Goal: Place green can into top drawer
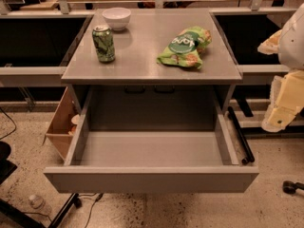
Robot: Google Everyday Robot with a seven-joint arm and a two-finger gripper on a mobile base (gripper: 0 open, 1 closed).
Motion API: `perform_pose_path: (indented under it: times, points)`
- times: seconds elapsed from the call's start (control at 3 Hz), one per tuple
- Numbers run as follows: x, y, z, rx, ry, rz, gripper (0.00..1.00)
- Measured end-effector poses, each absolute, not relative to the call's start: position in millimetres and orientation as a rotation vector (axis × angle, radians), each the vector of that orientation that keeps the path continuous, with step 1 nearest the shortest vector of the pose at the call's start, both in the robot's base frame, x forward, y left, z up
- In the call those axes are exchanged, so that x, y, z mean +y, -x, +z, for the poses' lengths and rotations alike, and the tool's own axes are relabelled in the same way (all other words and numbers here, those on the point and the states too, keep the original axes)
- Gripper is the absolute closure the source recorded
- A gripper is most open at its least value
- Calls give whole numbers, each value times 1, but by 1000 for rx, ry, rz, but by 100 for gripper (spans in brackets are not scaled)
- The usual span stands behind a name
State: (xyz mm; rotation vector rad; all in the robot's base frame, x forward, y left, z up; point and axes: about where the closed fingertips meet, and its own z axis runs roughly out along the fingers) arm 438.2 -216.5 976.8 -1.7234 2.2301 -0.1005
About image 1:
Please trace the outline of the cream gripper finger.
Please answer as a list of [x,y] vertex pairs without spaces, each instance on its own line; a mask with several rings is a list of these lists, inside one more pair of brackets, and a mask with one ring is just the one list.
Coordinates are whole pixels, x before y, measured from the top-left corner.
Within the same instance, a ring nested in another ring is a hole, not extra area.
[[280,35],[281,35],[281,29],[275,32],[274,34],[272,34],[263,43],[261,43],[258,46],[257,51],[266,55],[278,54],[278,44],[279,44]]
[[304,71],[292,70],[283,77],[275,76],[261,127],[268,132],[284,130],[303,108]]

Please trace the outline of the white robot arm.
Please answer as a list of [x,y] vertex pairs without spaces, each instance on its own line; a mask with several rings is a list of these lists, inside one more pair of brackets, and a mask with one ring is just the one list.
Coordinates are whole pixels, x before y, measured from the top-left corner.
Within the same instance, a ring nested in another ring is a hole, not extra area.
[[304,108],[304,4],[283,28],[259,45],[257,51],[277,54],[279,62],[289,68],[271,83],[270,104],[261,127],[268,132],[286,128]]

